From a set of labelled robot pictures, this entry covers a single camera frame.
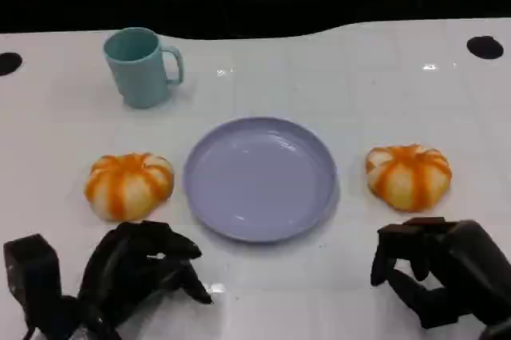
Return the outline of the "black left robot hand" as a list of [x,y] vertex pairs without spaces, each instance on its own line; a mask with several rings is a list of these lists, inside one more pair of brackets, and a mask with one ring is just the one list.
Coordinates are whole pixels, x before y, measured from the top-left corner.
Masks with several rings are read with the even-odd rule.
[[183,290],[204,305],[211,295],[191,261],[199,247],[166,223],[120,223],[92,253],[77,300],[83,324],[93,339],[119,339],[117,327],[150,296]]

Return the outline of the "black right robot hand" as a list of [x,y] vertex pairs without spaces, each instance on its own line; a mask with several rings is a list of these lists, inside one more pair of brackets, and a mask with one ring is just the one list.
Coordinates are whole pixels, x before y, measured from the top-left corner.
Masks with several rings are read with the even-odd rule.
[[409,219],[378,229],[370,283],[389,283],[425,329],[471,314],[482,339],[510,337],[510,263],[471,219]]

